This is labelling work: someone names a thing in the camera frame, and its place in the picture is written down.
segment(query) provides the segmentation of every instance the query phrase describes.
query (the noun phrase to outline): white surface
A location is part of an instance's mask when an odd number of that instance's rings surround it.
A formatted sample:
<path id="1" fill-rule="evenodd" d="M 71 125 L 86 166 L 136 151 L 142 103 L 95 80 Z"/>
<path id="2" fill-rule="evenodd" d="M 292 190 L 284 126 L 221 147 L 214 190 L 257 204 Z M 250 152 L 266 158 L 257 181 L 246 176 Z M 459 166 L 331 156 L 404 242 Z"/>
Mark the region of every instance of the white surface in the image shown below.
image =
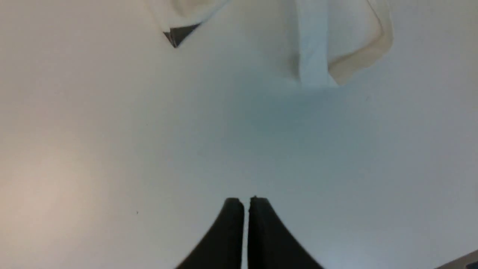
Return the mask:
<path id="1" fill-rule="evenodd" d="M 478 2 L 390 0 L 391 52 L 321 93 L 274 3 L 174 50 L 141 1 L 0 1 L 0 268 L 172 268 L 255 194 L 328 269 L 476 250 Z"/>

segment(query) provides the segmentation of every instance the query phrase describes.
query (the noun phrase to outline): fabric fold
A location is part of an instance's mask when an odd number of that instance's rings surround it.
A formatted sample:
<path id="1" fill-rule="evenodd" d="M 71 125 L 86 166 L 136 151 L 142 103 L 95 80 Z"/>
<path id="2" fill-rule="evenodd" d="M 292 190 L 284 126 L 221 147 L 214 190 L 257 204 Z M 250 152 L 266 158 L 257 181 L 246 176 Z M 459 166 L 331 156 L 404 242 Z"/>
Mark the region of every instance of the fabric fold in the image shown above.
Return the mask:
<path id="1" fill-rule="evenodd" d="M 145 0 L 160 30 L 177 48 L 228 0 Z"/>

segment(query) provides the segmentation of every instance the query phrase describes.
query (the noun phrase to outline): white cloth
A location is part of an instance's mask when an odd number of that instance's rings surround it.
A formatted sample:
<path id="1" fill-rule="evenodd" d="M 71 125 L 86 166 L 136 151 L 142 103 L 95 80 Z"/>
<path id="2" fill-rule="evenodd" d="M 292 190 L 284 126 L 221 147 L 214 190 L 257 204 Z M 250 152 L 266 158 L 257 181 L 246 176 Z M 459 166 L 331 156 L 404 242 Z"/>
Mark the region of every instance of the white cloth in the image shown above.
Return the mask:
<path id="1" fill-rule="evenodd" d="M 229 0 L 145 0 L 164 32 L 197 25 L 209 19 Z"/>
<path id="2" fill-rule="evenodd" d="M 304 86 L 343 85 L 391 48 L 393 29 L 386 0 L 294 1 L 299 33 L 299 77 Z M 173 28 L 205 22 L 228 0 L 146 2 L 159 28 L 168 36 Z M 181 41 L 171 43 L 176 47 Z"/>

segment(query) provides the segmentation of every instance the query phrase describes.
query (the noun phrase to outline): black rubber pad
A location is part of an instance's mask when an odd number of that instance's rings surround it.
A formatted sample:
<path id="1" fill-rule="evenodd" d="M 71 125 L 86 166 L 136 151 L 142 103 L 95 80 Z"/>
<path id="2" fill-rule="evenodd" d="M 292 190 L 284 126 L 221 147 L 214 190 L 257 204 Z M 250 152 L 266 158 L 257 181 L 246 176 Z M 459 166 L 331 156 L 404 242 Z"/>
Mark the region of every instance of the black rubber pad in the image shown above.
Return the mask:
<path id="1" fill-rule="evenodd" d="M 244 205 L 228 198 L 201 242 L 178 269 L 240 269 Z"/>
<path id="2" fill-rule="evenodd" d="M 324 269 L 289 233 L 266 198 L 249 208 L 249 269 Z"/>
<path id="3" fill-rule="evenodd" d="M 200 24 L 171 28 L 169 33 L 164 32 L 173 47 L 177 48 Z"/>

